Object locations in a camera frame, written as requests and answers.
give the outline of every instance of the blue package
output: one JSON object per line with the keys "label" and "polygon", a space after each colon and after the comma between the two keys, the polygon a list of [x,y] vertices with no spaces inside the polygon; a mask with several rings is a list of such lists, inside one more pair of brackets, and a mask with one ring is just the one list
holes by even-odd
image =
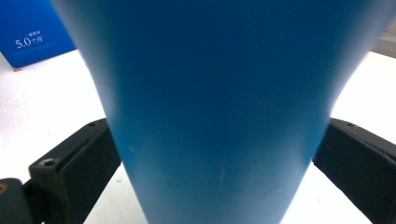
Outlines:
{"label": "blue package", "polygon": [[0,8],[0,51],[12,67],[76,48],[50,1],[1,1]]}

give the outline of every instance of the white surface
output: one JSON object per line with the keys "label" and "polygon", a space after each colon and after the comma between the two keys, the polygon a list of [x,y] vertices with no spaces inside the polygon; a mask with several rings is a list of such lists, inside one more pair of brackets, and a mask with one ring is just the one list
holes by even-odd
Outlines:
{"label": "white surface", "polygon": [[[396,143],[396,60],[369,54],[332,116]],[[13,71],[0,54],[0,178],[29,179],[27,167],[104,112],[78,51]],[[123,167],[86,223],[147,223]],[[282,224],[370,223],[311,165]]]}

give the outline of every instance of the blue object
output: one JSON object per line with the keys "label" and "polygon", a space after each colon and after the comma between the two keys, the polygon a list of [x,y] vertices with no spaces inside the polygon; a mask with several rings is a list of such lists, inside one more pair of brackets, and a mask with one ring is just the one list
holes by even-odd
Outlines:
{"label": "blue object", "polygon": [[75,49],[49,0],[1,0],[0,8],[0,51],[12,67]]}
{"label": "blue object", "polygon": [[390,0],[53,0],[149,223],[278,223]]}

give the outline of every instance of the number 5.0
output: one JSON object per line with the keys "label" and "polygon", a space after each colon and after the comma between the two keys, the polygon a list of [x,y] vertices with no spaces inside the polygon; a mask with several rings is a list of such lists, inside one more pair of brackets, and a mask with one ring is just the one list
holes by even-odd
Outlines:
{"label": "number 5.0", "polygon": [[16,40],[15,44],[17,45],[17,48],[20,49],[22,47],[22,43],[20,40]]}

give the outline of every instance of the blue cylindrical object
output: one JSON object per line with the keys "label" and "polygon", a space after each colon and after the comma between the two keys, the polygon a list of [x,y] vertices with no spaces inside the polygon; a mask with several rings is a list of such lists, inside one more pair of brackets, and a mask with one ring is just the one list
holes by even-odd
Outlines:
{"label": "blue cylindrical object", "polygon": [[149,223],[278,223],[393,0],[52,0]]}

